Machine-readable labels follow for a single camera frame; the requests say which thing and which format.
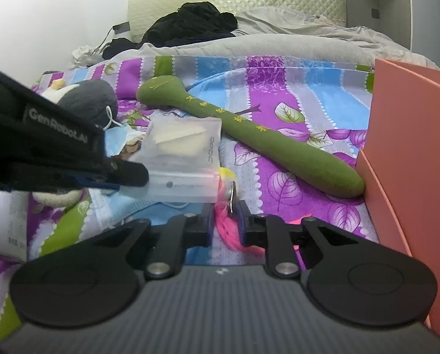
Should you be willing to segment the orange cardboard box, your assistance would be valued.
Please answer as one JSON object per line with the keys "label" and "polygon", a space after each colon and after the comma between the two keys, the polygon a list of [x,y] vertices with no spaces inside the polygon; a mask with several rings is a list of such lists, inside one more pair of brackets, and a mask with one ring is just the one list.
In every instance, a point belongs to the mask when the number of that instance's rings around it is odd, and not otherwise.
{"label": "orange cardboard box", "polygon": [[380,243],[435,274],[429,323],[440,335],[440,70],[377,59],[356,169]]}

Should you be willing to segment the pink yellow feather keychain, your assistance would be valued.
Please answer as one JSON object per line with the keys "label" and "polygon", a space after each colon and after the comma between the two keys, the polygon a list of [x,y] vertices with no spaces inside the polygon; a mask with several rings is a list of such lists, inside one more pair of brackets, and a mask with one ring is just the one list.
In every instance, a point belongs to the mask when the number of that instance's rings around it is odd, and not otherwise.
{"label": "pink yellow feather keychain", "polygon": [[217,194],[217,202],[214,205],[215,224],[218,234],[232,251],[263,256],[264,249],[257,246],[245,247],[240,242],[238,221],[234,215],[234,204],[238,199],[238,178],[236,174],[227,168],[220,168],[220,180]]}

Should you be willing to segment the clear zip pouch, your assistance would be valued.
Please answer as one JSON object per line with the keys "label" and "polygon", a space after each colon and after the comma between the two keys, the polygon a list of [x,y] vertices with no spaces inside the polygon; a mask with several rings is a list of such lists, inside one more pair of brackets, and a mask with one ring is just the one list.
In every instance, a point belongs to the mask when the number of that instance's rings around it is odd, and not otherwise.
{"label": "clear zip pouch", "polygon": [[221,120],[155,112],[130,161],[143,164],[149,181],[122,186],[121,193],[146,201],[214,203],[220,180]]}

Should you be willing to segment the blue face mask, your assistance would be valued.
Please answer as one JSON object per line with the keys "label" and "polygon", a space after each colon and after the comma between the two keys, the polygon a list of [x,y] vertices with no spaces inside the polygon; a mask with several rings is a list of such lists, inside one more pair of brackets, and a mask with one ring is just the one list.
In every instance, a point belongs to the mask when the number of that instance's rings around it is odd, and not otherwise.
{"label": "blue face mask", "polygon": [[115,125],[105,130],[106,155],[118,167],[115,181],[90,189],[90,207],[85,217],[82,237],[92,237],[129,221],[146,218],[152,224],[163,224],[183,210],[192,210],[185,201],[155,201],[146,196],[148,172],[143,165],[119,159],[129,142],[136,142],[143,132],[131,126]]}

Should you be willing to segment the white lilac spray can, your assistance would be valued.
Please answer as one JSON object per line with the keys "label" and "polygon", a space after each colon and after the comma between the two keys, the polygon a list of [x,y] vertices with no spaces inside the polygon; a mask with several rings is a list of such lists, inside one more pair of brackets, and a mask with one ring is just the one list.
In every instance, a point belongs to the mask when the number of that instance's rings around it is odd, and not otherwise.
{"label": "white lilac spray can", "polygon": [[29,194],[0,191],[0,258],[27,261],[27,213]]}

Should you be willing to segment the grey white penguin plush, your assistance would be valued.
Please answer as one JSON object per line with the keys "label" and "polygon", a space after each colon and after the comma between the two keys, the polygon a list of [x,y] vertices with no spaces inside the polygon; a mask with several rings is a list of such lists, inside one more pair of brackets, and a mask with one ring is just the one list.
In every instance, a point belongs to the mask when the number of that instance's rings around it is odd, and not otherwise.
{"label": "grey white penguin plush", "polygon": [[[118,113],[117,97],[106,81],[100,79],[85,80],[67,85],[60,78],[51,82],[50,87],[41,95],[48,101],[91,125],[107,129],[110,116]],[[83,191],[63,190],[58,193],[32,193],[33,199],[40,205],[51,208],[66,208],[80,201]]]}

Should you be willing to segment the white crumpled clothes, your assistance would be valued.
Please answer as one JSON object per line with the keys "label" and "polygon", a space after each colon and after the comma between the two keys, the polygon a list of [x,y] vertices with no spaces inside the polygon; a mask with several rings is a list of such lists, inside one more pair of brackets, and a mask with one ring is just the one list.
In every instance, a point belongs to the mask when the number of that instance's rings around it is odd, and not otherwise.
{"label": "white crumpled clothes", "polygon": [[71,53],[73,68],[86,68],[103,61],[102,52],[98,47],[80,46]]}

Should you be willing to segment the green plush massage stick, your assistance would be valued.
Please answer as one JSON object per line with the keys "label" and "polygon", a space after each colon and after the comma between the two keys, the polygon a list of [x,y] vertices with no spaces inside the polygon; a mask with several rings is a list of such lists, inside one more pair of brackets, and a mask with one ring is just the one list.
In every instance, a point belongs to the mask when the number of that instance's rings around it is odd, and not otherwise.
{"label": "green plush massage stick", "polygon": [[136,98],[150,107],[174,107],[195,117],[215,117],[227,136],[279,164],[310,186],[341,198],[360,196],[365,191],[358,172],[334,155],[259,125],[189,94],[181,79],[157,76],[138,88]]}

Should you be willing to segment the small black clothes heap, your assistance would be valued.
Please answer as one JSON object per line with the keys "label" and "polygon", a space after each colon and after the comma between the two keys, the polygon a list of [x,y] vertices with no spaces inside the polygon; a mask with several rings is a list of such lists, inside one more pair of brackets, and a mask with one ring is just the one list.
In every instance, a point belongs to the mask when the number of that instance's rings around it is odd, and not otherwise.
{"label": "small black clothes heap", "polygon": [[102,51],[102,58],[109,60],[126,50],[137,50],[141,47],[139,43],[132,42],[126,37],[118,37],[113,39]]}

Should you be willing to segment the striped colourful bed sheet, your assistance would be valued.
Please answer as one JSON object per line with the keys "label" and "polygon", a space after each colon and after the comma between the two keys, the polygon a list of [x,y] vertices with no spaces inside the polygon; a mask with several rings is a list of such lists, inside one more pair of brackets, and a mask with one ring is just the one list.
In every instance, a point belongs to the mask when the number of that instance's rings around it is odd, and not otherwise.
{"label": "striped colourful bed sheet", "polygon": [[[152,56],[105,62],[85,69],[44,74],[32,90],[38,94],[60,93],[83,82],[106,82],[115,94],[123,127],[108,130],[109,156],[121,148],[127,130],[146,136],[149,120],[182,122],[192,117],[177,104],[170,113],[148,110],[138,101],[140,86],[151,78],[173,75],[185,86],[188,109],[221,120],[221,141],[215,144],[220,166],[238,178],[239,197],[251,211],[298,222],[317,216],[359,237],[378,241],[362,196],[341,198],[322,193],[278,165],[277,158],[292,158],[291,149],[282,148],[285,137],[331,153],[355,167],[358,150],[366,141],[374,73],[370,66],[356,63],[318,62],[295,57],[249,56],[234,58],[194,56]],[[76,88],[67,93],[75,93]],[[274,147],[259,146],[271,136],[279,136]],[[89,189],[75,205],[43,205],[35,195],[16,194],[15,205],[27,216],[27,257],[47,253],[88,239],[116,224],[148,218],[161,224],[181,210],[197,210],[199,204],[149,201],[131,189]],[[264,257],[259,248],[240,248],[238,231],[217,224],[213,247],[191,248],[191,264],[240,265]],[[0,340],[21,324],[10,301],[10,278],[18,264],[0,260]]]}

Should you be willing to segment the black clothes pile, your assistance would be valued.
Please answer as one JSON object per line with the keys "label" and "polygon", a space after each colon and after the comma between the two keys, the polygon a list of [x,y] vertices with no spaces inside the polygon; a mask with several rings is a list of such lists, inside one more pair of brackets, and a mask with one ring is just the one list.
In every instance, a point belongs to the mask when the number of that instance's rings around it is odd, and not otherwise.
{"label": "black clothes pile", "polygon": [[233,37],[238,20],[220,12],[211,2],[186,2],[161,17],[144,33],[141,44],[173,47]]}

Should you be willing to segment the grey duvet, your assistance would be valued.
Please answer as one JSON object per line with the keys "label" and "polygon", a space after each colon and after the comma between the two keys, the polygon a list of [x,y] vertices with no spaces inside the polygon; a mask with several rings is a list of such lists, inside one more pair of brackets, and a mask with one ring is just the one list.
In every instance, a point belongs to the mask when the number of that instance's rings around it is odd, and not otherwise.
{"label": "grey duvet", "polygon": [[237,15],[238,28],[232,37],[184,46],[156,47],[146,43],[139,49],[113,56],[117,61],[141,56],[292,56],[322,62],[375,65],[387,58],[439,69],[440,63],[413,52],[390,37],[368,27],[341,27],[323,16],[288,8],[264,6]]}

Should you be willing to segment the wall power socket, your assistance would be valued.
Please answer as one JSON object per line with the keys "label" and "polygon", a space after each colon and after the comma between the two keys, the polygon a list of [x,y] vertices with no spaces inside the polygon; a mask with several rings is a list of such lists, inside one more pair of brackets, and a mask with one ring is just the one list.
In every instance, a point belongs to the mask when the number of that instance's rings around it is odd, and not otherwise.
{"label": "wall power socket", "polygon": [[130,31],[130,23],[123,22],[112,26],[112,30],[116,35],[123,34]]}

